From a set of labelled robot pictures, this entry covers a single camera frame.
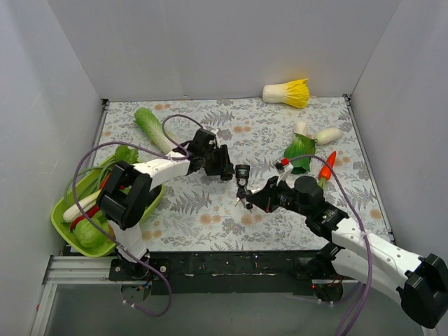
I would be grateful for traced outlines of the black padlock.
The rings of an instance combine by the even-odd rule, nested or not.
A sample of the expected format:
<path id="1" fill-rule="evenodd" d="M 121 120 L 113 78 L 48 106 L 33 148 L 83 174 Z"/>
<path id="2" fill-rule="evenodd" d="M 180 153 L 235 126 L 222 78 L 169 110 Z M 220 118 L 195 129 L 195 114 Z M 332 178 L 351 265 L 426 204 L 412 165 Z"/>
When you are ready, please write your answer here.
<path id="1" fill-rule="evenodd" d="M 235 178 L 239 187 L 246 187 L 250 177 L 250 166 L 247 164 L 237 164 L 235 166 Z"/>

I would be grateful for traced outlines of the black key bunch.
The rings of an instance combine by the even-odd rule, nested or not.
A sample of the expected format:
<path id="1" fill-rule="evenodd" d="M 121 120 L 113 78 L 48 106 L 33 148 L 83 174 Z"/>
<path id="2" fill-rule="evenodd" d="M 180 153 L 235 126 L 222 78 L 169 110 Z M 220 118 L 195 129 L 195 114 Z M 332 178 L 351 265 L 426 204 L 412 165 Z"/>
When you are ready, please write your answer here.
<path id="1" fill-rule="evenodd" d="M 254 193 L 257 193 L 258 191 L 260 191 L 260 188 L 257 188 L 254 190 L 249 190 L 247 187 L 238 187 L 237 199 L 236 199 L 235 206 L 237 206 L 239 203 L 241 203 L 245 209 L 251 211 L 253 208 L 253 205 L 252 205 L 252 203 L 247 202 L 246 199 L 248 196 L 250 196 Z"/>

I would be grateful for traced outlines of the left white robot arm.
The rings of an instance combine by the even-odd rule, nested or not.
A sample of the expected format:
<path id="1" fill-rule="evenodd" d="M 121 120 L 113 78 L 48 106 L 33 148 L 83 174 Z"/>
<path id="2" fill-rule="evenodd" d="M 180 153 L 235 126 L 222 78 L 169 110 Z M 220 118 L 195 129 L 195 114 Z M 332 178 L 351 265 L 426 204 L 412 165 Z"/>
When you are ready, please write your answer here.
<path id="1" fill-rule="evenodd" d="M 152 202 L 152 190 L 201 169 L 223 181 L 232 180 L 235 174 L 228 147 L 220 145 L 216 135 L 205 129 L 197 130 L 192 140 L 182 143 L 167 157 L 115 164 L 97 198 L 97 206 L 113 229 L 116 246 L 126 259 L 125 271 L 132 279 L 143 279 L 149 271 L 148 261 L 143 258 L 148 249 L 141 237 L 139 221 Z"/>

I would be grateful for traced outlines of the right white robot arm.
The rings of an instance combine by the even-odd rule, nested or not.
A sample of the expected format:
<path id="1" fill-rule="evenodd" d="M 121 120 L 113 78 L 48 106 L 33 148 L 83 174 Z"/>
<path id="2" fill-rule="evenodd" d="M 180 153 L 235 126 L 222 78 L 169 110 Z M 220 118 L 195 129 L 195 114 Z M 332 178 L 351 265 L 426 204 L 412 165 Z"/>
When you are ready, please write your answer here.
<path id="1" fill-rule="evenodd" d="M 265 187 L 248 192 L 247 202 L 271 213 L 281 207 L 305 217 L 307 227 L 328 241 L 316 263 L 325 278 L 337 274 L 371 286 L 397 302 L 414 322 L 433 329 L 447 313 L 447 265 L 439 256 L 406 251 L 362 231 L 343 210 L 324 198 L 310 176 L 290 187 L 274 176 Z"/>

